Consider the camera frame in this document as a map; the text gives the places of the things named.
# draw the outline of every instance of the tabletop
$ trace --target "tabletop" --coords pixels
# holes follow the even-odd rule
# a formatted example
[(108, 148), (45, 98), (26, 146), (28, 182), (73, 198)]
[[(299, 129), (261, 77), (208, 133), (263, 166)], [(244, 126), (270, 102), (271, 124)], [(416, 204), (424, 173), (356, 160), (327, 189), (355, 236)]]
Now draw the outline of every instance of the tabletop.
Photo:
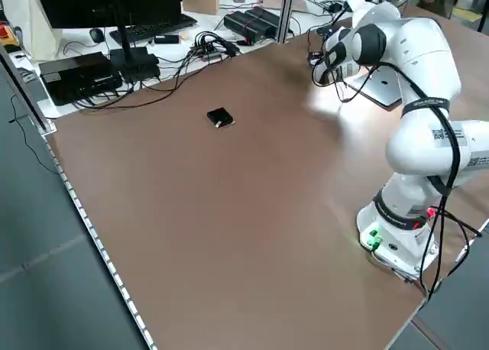
[[(258, 0), (245, 0), (245, 1), (247, 4), (258, 3)], [(303, 0), (303, 1), (306, 1), (308, 11), (312, 14), (300, 13), (300, 12), (293, 13), (293, 17), (296, 20), (291, 20), (290, 28), (293, 31), (295, 31), (295, 33), (297, 34), (301, 32), (304, 33), (308, 29), (314, 26), (326, 24), (328, 21), (331, 20), (330, 15), (320, 16), (323, 15), (322, 9), (313, 3), (314, 0), (309, 0), (309, 1)], [(235, 6), (239, 6), (240, 4), (236, 4), (232, 0), (221, 0), (220, 5), (222, 6), (222, 8), (219, 10), (219, 13), (217, 15), (204, 15), (204, 14), (197, 14), (194, 12), (183, 11), (184, 14), (189, 15), (190, 17), (195, 18), (197, 20), (196, 25), (190, 28), (184, 28), (183, 30), (180, 31), (182, 36), (185, 37), (186, 39), (183, 39), (180, 44), (148, 45), (147, 46), (148, 52), (153, 53), (156, 56), (164, 58), (166, 60), (176, 61), (176, 60), (183, 59), (186, 56), (190, 47), (193, 45), (194, 37), (202, 31), (214, 31), (215, 33), (217, 33), (217, 35), (220, 35), (226, 40), (234, 41), (235, 35), (229, 29), (226, 29), (222, 25), (222, 23), (219, 25), (217, 29), (216, 27), (222, 21), (224, 15), (228, 14), (229, 12), (234, 10), (246, 11), (250, 7), (247, 6), (245, 8), (233, 8)], [(280, 10), (270, 10), (270, 11), (277, 15), (280, 15)], [(111, 49), (120, 48), (120, 46), (108, 34), (110, 31), (113, 31), (115, 29), (116, 28), (105, 28), (104, 33), (106, 37), (106, 42), (102, 42), (95, 46), (94, 43), (92, 42), (91, 37), (89, 36), (88, 28), (63, 30), (63, 37), (60, 42), (60, 49), (59, 49), (57, 59), (74, 57), (74, 56), (79, 56), (80, 54), (88, 54), (88, 53), (94, 53), (99, 51), (103, 52), (104, 54), (107, 54)], [(139, 42), (138, 46), (145, 45), (146, 43), (147, 42)], [(243, 53), (247, 53), (249, 51), (256, 50), (258, 48), (266, 46), (270, 43), (273, 43), (273, 41), (268, 40), (263, 42), (262, 44), (255, 44), (254, 46), (240, 47), (240, 50)], [(27, 70), (35, 70), (39, 74), (40, 72), (39, 63), (29, 63), (29, 61), (25, 58), (20, 60), (15, 59), (15, 54), (18, 53), (13, 53), (11, 55), (11, 59), (16, 67), (22, 66)], [(196, 61), (189, 66), (189, 72), (204, 67), (205, 65), (206, 62)], [(160, 78), (164, 79), (165, 77), (172, 76), (176, 72), (176, 66), (177, 65), (175, 63), (165, 63), (165, 61), (161, 61)], [(154, 79), (154, 80), (149, 80), (145, 83), (150, 86), (158, 83), (158, 81)], [(50, 100), (40, 103), (39, 106), (41, 111), (44, 113), (44, 115), (49, 118), (57, 118), (60, 117), (61, 115), (69, 114), (71, 112), (76, 112), (78, 110), (78, 108), (76, 108), (72, 104), (55, 106)]]
[[(452, 114), (488, 120), (487, 38), (440, 21), (463, 85)], [(421, 303), (355, 224), (392, 174), (400, 108), (341, 104), (311, 84), (306, 48), (271, 44), (162, 102), (62, 117), (47, 138), (159, 348), (379, 349)], [(215, 129), (206, 113), (221, 106), (235, 124)], [(449, 209), (480, 225), (488, 187), (468, 183)], [(444, 269), (463, 245), (446, 230)]]

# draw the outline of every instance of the black power supply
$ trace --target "black power supply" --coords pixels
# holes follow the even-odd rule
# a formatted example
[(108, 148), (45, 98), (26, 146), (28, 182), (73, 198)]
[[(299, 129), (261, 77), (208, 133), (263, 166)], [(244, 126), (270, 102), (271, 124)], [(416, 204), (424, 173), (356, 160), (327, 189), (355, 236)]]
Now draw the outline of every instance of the black power supply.
[(122, 86), (122, 79), (102, 52), (39, 65), (40, 78), (55, 105), (87, 99)]

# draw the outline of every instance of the green connector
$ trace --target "green connector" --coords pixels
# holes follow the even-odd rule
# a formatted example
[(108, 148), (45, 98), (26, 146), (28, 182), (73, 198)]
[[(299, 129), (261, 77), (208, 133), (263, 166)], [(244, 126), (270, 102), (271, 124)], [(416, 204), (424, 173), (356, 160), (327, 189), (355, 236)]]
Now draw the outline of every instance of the green connector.
[(375, 241), (374, 244), (372, 245), (372, 252), (375, 252), (380, 245), (381, 243), (379, 241)]
[(374, 242), (372, 244), (372, 252), (375, 252), (377, 250), (377, 248), (379, 248), (379, 246), (381, 245), (383, 239), (381, 237), (376, 237), (374, 239)]

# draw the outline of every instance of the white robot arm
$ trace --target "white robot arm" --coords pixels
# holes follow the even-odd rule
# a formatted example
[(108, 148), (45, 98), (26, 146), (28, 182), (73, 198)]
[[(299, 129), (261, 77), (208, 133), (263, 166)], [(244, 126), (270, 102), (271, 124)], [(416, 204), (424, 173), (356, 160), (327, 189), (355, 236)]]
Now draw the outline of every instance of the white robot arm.
[[(324, 60), (313, 78), (325, 86), (358, 72), (360, 66), (391, 66), (397, 71), (403, 103), (399, 128), (386, 157), (393, 176), (357, 217), (360, 243), (404, 277), (416, 279), (436, 258), (429, 234), (429, 207), (449, 193), (445, 183), (453, 151), (441, 118), (449, 121), (450, 102), (461, 83), (449, 45), (431, 18), (401, 19), (395, 6), (359, 3), (352, 29), (338, 29), (323, 46)], [(433, 108), (438, 109), (439, 116)], [(451, 122), (460, 164), (454, 186), (489, 168), (489, 124)]]

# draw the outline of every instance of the barcode label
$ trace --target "barcode label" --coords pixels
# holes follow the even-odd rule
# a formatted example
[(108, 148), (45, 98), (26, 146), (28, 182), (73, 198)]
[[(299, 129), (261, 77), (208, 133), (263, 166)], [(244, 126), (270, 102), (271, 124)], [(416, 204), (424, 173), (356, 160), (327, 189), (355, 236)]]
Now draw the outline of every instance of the barcode label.
[(489, 152), (475, 151), (471, 153), (471, 159), (465, 169), (477, 170), (489, 168)]
[[(453, 122), (452, 128), (457, 138), (458, 146), (467, 146), (467, 138), (465, 137), (464, 129), (460, 122)], [(431, 132), (433, 134), (436, 147), (450, 147), (449, 134), (444, 128), (440, 128), (439, 125), (432, 126)]]

